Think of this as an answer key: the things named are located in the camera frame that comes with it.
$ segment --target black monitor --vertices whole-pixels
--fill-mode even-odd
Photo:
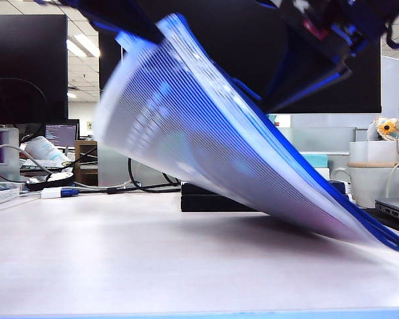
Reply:
[[[139,3],[154,21],[170,13],[181,13],[210,57],[230,76],[259,94],[264,93],[284,57],[285,24],[278,11],[260,6],[254,0],[139,0]],[[347,61],[353,71],[348,80],[306,97],[281,113],[381,112],[380,59],[380,43],[377,43],[358,58]]]
[[[0,124],[68,118],[67,16],[0,15]]]
[[[45,137],[58,147],[75,147],[78,139],[78,124],[46,124]]]

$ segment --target white mug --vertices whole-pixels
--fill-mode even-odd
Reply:
[[[351,142],[349,162],[399,163],[399,141]]]
[[[375,199],[386,197],[386,184],[391,171],[391,167],[339,167],[332,171],[331,179],[338,172],[347,174],[350,177],[353,199],[358,206],[375,208]],[[389,197],[399,198],[399,167],[393,172],[389,190]]]

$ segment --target ceiling light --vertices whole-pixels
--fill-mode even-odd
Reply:
[[[85,35],[75,35],[74,36],[81,45],[86,48],[90,53],[96,58],[100,56],[99,48]]]
[[[68,50],[74,53],[76,56],[80,56],[82,58],[86,58],[87,54],[84,53],[79,47],[77,47],[71,40],[66,40],[66,46]]]

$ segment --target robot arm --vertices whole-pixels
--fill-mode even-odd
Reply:
[[[288,29],[289,44],[277,74],[270,74],[259,107],[278,112],[290,103],[348,77],[344,61],[356,56],[387,33],[399,16],[399,0],[256,0],[280,12]],[[153,43],[163,34],[137,0],[61,0],[77,8],[97,27],[134,33]]]

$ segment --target blue folder edge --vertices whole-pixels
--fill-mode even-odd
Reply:
[[[176,13],[180,22],[186,28],[186,31],[189,32],[192,39],[196,42],[197,46],[202,50],[203,54],[210,59],[207,52],[201,46],[201,43],[196,39],[195,35],[192,33],[189,28],[188,22],[185,17],[179,13]],[[313,166],[294,148],[294,146],[285,138],[285,136],[269,121],[266,115],[259,109],[259,107],[242,91],[236,84],[232,78],[225,73],[216,63],[213,62],[213,65],[226,77],[226,80],[232,85],[232,87],[238,92],[239,95],[243,97],[243,99],[248,102],[251,110],[260,118],[260,120],[264,123],[267,129],[278,139],[278,141],[283,145],[283,147],[290,153],[290,155],[302,165],[305,171],[326,191],[329,195],[332,196],[338,203],[340,203],[354,218],[356,218],[371,234],[373,234],[381,243],[394,249],[395,251],[399,251],[399,236],[391,231],[389,228],[384,226],[382,223],[377,221],[375,218],[371,217],[367,212],[359,208],[354,203],[350,202],[343,194],[341,194],[334,186],[332,186],[321,174],[319,174]]]

